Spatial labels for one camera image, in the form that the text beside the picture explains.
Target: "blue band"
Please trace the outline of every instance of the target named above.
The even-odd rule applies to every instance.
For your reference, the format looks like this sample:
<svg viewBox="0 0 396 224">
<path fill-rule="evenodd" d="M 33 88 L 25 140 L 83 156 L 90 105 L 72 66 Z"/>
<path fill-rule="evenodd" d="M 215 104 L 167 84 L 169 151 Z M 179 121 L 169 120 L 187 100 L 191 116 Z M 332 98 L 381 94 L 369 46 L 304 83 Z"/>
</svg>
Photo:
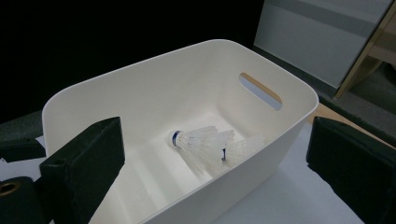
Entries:
<svg viewBox="0 0 396 224">
<path fill-rule="evenodd" d="M 172 143 L 173 143 L 173 145 L 175 146 L 175 147 L 177 147 L 177 145 L 176 145 L 176 138 L 177 138 L 177 135 L 180 133 L 180 131 L 176 131 L 175 133 L 174 133 L 174 135 L 172 136 Z"/>
</svg>

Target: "badminton shuttlecock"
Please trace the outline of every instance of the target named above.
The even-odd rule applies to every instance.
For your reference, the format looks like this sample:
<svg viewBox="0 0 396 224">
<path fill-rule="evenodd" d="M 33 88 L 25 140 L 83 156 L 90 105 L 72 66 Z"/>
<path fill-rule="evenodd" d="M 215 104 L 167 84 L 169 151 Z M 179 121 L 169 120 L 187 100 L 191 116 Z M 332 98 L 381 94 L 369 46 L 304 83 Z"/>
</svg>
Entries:
<svg viewBox="0 0 396 224">
<path fill-rule="evenodd" d="M 214 171 L 222 165 L 224 148 L 233 142 L 233 136 L 233 130 L 219 133 L 215 126 L 207 126 L 189 132 L 172 131 L 169 138 L 190 167 Z"/>
<path fill-rule="evenodd" d="M 264 148 L 264 137 L 262 134 L 253 135 L 247 139 L 237 141 L 224 149 L 224 164 L 231 167 Z"/>
</svg>

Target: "storage bin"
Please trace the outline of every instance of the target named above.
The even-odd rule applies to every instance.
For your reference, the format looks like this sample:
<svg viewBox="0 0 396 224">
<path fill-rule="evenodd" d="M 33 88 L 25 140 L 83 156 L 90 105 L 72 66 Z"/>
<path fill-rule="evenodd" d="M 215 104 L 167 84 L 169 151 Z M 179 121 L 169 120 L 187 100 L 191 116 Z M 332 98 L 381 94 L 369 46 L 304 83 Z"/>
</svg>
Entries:
<svg viewBox="0 0 396 224">
<path fill-rule="evenodd" d="M 202 224 L 276 171 L 317 106 L 299 78 L 214 39 L 66 88 L 46 103 L 42 119 L 49 156 L 96 121 L 120 117 L 125 165 L 91 223 Z M 166 137 L 208 125 L 234 130 L 235 141 L 260 133 L 265 142 L 234 167 L 197 176 Z"/>
</svg>

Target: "white table surface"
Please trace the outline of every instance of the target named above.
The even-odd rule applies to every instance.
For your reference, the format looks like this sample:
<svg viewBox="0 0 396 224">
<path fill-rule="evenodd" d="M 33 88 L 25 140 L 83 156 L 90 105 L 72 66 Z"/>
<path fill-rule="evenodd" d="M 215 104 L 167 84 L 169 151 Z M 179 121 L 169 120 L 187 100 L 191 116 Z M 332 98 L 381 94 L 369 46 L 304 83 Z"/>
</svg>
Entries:
<svg viewBox="0 0 396 224">
<path fill-rule="evenodd" d="M 306 123 L 275 174 L 213 223 L 363 223 L 307 166 L 311 131 Z"/>
</svg>

